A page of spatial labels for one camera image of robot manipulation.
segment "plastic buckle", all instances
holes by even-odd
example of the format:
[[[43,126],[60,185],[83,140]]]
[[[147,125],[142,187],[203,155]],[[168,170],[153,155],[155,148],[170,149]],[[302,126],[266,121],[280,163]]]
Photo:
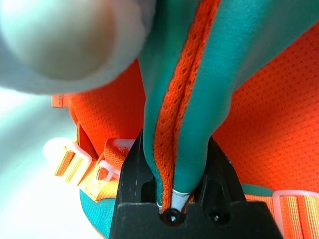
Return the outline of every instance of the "plastic buckle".
[[[117,180],[120,179],[120,171],[115,169],[111,164],[109,164],[107,161],[102,160],[99,163],[99,166],[102,168],[105,168],[108,171],[108,175],[103,179],[106,182],[109,182],[112,178],[116,178]]]
[[[284,223],[280,204],[280,197],[282,196],[312,196],[319,198],[319,193],[303,190],[280,190],[273,193],[274,218],[282,236],[284,237]]]
[[[61,157],[63,157],[67,151],[74,152],[77,158],[80,158],[82,160],[71,179],[72,183],[78,185],[83,177],[83,174],[92,163],[92,157],[78,144],[72,142],[68,138],[53,138],[49,140],[43,147],[43,154],[48,159],[54,170],[56,170],[56,168],[60,164],[60,160],[62,160]]]

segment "black screw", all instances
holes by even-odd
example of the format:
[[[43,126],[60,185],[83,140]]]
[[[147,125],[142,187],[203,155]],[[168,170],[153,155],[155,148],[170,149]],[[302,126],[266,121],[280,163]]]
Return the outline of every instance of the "black screw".
[[[183,222],[184,216],[177,209],[167,209],[161,215],[161,219],[169,226],[178,226]]]
[[[216,225],[227,224],[229,219],[229,216],[220,210],[210,210],[208,217]]]

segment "black clamp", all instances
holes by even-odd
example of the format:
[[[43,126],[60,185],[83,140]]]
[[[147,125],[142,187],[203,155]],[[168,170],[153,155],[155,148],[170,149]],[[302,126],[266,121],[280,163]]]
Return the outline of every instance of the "black clamp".
[[[267,205],[246,201],[231,162],[212,138],[196,203],[185,214],[168,209],[161,215],[142,142],[141,133],[122,166],[110,239],[282,239]]]

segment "teal padding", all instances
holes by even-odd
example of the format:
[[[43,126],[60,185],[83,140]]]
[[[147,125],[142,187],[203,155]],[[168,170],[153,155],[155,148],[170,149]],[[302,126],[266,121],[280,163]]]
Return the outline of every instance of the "teal padding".
[[[317,0],[222,0],[180,130],[174,188],[191,192],[233,92],[319,20]]]
[[[251,185],[251,184],[241,184],[244,194],[262,196],[262,197],[271,197],[274,193],[273,190],[261,186]]]
[[[139,56],[147,98],[143,147],[146,161],[156,178],[157,200],[160,204],[163,184],[154,161],[155,128],[199,2],[200,0],[158,0],[152,32]]]
[[[80,190],[80,200],[84,214],[92,226],[102,236],[109,238],[115,198],[104,199],[96,203],[82,190]]]

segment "strap adjuster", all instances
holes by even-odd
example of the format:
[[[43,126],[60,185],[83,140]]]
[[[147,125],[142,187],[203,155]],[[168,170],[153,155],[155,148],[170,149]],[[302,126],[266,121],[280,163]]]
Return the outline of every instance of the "strap adjuster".
[[[72,159],[63,162],[65,154],[70,151],[74,153]],[[92,163],[92,157],[78,144],[68,138],[53,138],[43,147],[45,157],[51,161],[55,168],[63,168],[62,178],[75,185],[79,185],[83,175]]]
[[[101,160],[99,162],[99,166],[105,168],[108,171],[108,175],[105,178],[103,178],[104,181],[109,182],[112,178],[115,178],[116,180],[120,179],[120,170],[114,168],[107,161]]]
[[[280,197],[282,196],[311,196],[319,198],[319,193],[303,190],[280,190],[273,193],[274,218],[282,236],[284,237],[284,222],[280,203]]]

